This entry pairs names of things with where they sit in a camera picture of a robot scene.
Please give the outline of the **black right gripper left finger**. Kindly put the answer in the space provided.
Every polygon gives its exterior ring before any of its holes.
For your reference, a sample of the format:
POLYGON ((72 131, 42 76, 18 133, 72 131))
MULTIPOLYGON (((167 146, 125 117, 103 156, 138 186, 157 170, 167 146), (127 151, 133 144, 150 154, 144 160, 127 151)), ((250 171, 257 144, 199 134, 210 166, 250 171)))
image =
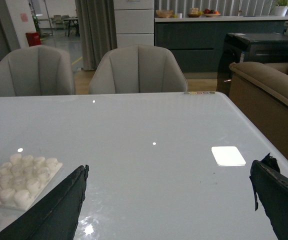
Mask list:
POLYGON ((72 240, 86 198, 89 166, 81 165, 0 232, 0 240, 72 240))

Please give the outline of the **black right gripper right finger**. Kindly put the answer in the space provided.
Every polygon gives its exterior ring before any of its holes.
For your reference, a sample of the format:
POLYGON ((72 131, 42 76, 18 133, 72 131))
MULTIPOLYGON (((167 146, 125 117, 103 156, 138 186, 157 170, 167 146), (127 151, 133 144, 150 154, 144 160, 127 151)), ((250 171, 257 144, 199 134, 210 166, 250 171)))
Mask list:
POLYGON ((277 159, 267 154, 254 160, 250 168, 255 209, 264 207, 279 240, 288 240, 288 178, 281 174, 277 159))

